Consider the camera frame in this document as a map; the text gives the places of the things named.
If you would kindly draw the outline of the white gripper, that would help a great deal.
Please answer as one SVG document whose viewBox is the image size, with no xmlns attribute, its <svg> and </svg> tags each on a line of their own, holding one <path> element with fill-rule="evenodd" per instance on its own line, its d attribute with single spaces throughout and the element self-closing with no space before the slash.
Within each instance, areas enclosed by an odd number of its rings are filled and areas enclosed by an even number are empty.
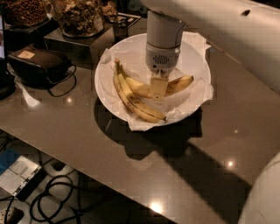
<svg viewBox="0 0 280 224">
<path fill-rule="evenodd" d="M 154 100 L 162 101 L 169 82 L 169 73 L 178 64 L 180 48 L 158 48 L 146 44 L 145 61 L 152 71 L 150 91 Z"/>
</svg>

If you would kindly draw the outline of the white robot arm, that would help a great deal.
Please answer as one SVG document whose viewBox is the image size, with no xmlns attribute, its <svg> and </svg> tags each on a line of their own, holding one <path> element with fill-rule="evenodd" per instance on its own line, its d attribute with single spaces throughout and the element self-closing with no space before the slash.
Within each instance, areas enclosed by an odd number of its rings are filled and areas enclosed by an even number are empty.
<svg viewBox="0 0 280 224">
<path fill-rule="evenodd" d="M 176 18 L 280 93 L 279 10 L 252 0 L 141 0 Z M 238 224 L 280 224 L 280 152 L 253 184 Z"/>
</svg>

